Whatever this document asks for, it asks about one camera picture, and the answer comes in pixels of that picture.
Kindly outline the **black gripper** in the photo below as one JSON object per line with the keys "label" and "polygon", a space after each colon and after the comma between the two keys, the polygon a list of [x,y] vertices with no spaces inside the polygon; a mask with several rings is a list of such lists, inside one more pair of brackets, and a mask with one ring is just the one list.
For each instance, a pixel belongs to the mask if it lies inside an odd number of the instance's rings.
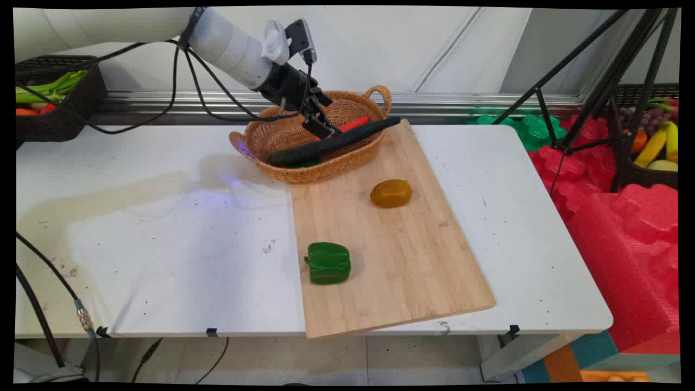
{"label": "black gripper", "polygon": [[314,113],[303,113],[302,127],[318,140],[341,134],[340,129],[328,119],[325,111],[333,100],[323,94],[313,77],[297,70],[293,65],[274,64],[269,77],[254,91],[260,92],[265,99],[278,106],[285,99],[286,111],[298,111],[307,98],[314,100]]}

